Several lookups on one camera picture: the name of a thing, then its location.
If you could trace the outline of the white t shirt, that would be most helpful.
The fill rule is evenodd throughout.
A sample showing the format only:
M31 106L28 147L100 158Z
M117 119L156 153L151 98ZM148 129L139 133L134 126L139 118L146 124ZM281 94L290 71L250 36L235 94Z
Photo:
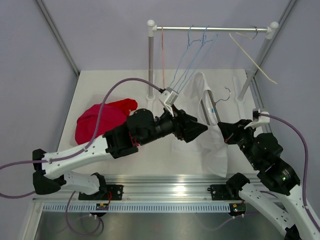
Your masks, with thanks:
M208 127L208 130L189 143L172 140L171 150L192 157L199 156L203 170L225 177L228 172L228 147L218 127L216 111L210 99L211 93L212 90L202 72L198 72L181 91L175 106L196 117L199 123Z

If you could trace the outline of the crimson t shirt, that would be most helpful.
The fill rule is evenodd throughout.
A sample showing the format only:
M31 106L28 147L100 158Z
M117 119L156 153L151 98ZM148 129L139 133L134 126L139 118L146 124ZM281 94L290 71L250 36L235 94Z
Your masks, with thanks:
M92 139L96 129L100 107L101 104L93 105L77 119L74 138L78 145L87 143ZM122 125L126 121L126 118L127 116L120 108L104 104L96 137Z

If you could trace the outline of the light blue wire hanger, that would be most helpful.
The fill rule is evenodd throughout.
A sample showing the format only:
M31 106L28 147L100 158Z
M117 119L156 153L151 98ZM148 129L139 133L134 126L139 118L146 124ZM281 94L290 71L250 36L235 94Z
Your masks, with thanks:
M202 32L202 36L200 38L191 38L191 31L193 29L193 25L188 28L186 37L186 45L183 50L183 53L178 61L177 67L174 71L172 81L170 82L170 87L174 90L177 90L179 93L182 90L182 85L186 81L191 67L196 61L198 55L200 54L203 46L205 45L206 34L205 30Z

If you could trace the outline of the pink wire hanger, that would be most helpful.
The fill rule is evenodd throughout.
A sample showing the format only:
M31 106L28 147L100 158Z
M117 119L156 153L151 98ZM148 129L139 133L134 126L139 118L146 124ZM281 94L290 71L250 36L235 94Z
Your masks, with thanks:
M161 25L161 66L162 66L162 85L163 88L166 86L165 77L165 51L164 51L164 26Z

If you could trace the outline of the red t shirt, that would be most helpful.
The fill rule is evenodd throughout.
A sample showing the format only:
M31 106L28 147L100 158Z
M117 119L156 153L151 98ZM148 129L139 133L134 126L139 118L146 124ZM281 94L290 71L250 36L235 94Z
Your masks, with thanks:
M119 108L126 116L129 116L131 112L138 108L138 103L134 99L130 98L110 102L107 105Z

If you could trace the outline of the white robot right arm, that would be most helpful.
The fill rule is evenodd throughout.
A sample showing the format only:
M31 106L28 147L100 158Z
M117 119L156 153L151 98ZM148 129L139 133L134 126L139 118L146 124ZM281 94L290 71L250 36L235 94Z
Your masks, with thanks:
M286 240L318 240L320 220L308 206L303 185L295 170L281 159L283 148L272 133L254 136L251 120L236 123L218 122L223 140L237 145L255 171L260 182L283 204L280 208L250 180L236 173L226 182L226 193L252 205L268 219Z

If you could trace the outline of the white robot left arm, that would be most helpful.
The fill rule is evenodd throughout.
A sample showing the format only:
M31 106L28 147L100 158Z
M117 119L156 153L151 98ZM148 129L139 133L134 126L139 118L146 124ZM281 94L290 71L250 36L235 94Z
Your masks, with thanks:
M122 125L93 141L60 152L34 150L32 183L35 193L49 195L70 190L79 192L82 200L101 200L108 193L104 176L98 173L80 174L74 172L75 169L135 154L139 146L170 134L189 143L207 130L207 125L184 110L174 109L173 113L165 110L157 117L150 110L138 109Z

